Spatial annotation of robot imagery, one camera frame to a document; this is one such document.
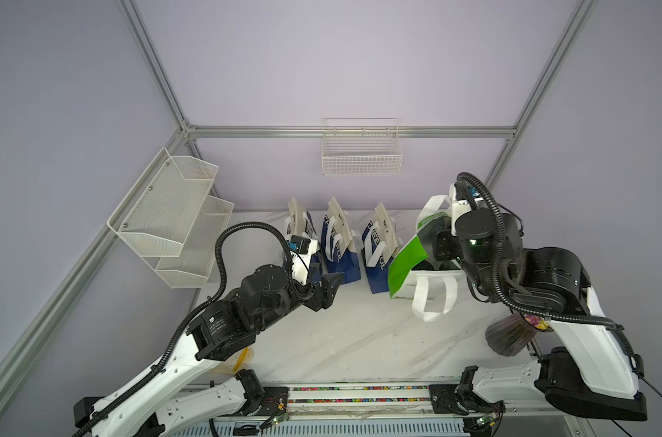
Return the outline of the green white takeout bag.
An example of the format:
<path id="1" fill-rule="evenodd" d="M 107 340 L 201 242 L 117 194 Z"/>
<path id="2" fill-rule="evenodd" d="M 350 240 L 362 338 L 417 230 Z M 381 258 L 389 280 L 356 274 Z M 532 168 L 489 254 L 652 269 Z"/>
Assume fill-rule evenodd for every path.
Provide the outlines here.
<path id="1" fill-rule="evenodd" d="M 449 196 L 432 196 L 418 214 L 414 237 L 389 266 L 389 297 L 409 302 L 423 322 L 435 322 L 449 313 L 467 289 L 467 277 L 456 259 L 436 258 L 438 232 L 449 232 L 451 226 Z"/>

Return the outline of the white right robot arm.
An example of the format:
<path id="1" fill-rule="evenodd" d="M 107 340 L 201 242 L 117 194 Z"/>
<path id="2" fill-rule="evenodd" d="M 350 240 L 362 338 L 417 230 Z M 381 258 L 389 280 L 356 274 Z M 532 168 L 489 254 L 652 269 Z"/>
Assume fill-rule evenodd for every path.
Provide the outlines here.
<path id="1" fill-rule="evenodd" d="M 487 329 L 491 349 L 517 353 L 518 328 L 554 331 L 561 344 L 521 367 L 466 367 L 458 384 L 432 389 L 434 408 L 501 414 L 508 401 L 543 400 L 580 418 L 647 420 L 647 399 L 638 386 L 643 360 L 623 327 L 603 313 L 578 256 L 558 247 L 526 248 L 520 218 L 468 172 L 456 178 L 451 217 L 451 227 L 436 237 L 436 258 L 456 262 L 474 299 L 510 311 Z"/>

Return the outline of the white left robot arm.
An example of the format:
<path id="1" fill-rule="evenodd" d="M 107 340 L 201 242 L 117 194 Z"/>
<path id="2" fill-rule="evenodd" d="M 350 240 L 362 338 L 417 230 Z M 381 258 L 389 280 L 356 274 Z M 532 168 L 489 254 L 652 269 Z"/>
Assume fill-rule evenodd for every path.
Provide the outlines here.
<path id="1" fill-rule="evenodd" d="M 272 234 L 283 249 L 281 265 L 265 264 L 229 291 L 223 244 L 244 229 Z M 275 227 L 246 221 L 223 231 L 214 245 L 220 275 L 216 294 L 178 325 L 163 354 L 125 386 L 103 398 L 86 397 L 74 406 L 76 435 L 171 436 L 198 422 L 256 412 L 265 389 L 252 370 L 238 371 L 225 382 L 190 395 L 189 383 L 255 343 L 256 337 L 295 309 L 328 309 L 343 283 L 340 273 L 314 274 L 314 241 L 287 240 Z"/>

